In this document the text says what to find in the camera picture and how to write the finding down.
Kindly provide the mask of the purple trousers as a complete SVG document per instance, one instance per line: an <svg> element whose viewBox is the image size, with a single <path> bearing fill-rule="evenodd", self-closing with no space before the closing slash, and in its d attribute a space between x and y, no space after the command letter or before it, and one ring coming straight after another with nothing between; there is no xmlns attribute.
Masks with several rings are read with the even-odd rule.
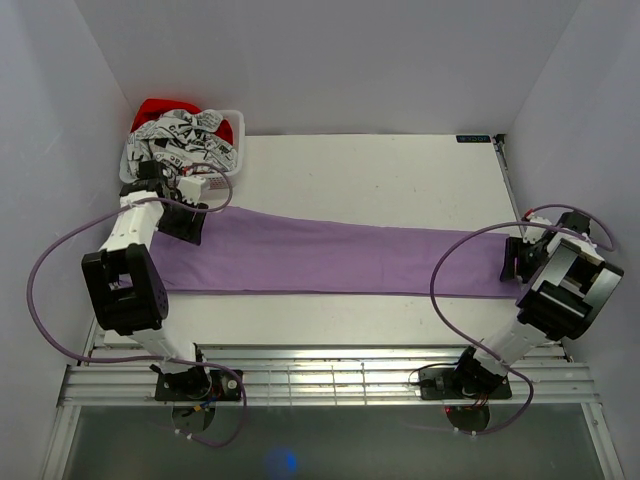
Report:
<svg viewBox="0 0 640 480"><path fill-rule="evenodd" d="M371 294L516 298L501 282L506 237L483 234L456 249L462 231L287 218L229 207L207 216L201 243L163 233L150 255L171 292Z"/></svg>

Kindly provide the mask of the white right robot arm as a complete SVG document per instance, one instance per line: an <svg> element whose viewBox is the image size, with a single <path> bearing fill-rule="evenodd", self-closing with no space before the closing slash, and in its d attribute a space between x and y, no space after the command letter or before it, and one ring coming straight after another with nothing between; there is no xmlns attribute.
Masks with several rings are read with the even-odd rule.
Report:
<svg viewBox="0 0 640 480"><path fill-rule="evenodd" d="M454 390L464 397L485 398L506 384L508 368L530 350L564 338L576 340L592 325L624 276L606 261L591 240L593 218L566 210L552 224L532 213L520 238L509 237L500 280L517 280L517 316L483 342L467 347L451 373Z"/></svg>

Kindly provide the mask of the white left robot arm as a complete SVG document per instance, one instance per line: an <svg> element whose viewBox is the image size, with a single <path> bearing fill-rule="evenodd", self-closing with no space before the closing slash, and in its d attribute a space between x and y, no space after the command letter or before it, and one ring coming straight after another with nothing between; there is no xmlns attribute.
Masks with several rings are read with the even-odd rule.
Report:
<svg viewBox="0 0 640 480"><path fill-rule="evenodd" d="M81 262L98 323L160 357L153 370L177 382L188 398L201 399L212 376L200 365L196 344L163 327L169 300L150 247L157 232L199 245L206 215L193 211L198 204L172 187L155 161L142 162L137 179L122 187L120 206L107 240Z"/></svg>

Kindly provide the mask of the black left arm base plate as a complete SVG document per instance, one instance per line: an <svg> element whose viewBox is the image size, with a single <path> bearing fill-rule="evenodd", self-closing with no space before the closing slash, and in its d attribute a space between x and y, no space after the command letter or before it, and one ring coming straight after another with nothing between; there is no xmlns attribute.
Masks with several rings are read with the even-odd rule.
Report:
<svg viewBox="0 0 640 480"><path fill-rule="evenodd" d="M180 373L159 373L154 399L166 402L239 401L239 381L228 372L192 367Z"/></svg>

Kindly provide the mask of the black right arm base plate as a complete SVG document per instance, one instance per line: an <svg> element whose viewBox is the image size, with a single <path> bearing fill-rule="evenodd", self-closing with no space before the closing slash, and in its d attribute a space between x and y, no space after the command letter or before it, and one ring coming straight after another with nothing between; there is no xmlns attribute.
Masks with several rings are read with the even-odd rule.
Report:
<svg viewBox="0 0 640 480"><path fill-rule="evenodd" d="M490 393L476 386L463 386L454 377L453 367L423 368L418 372L418 386L422 400L508 400L512 390L504 380Z"/></svg>

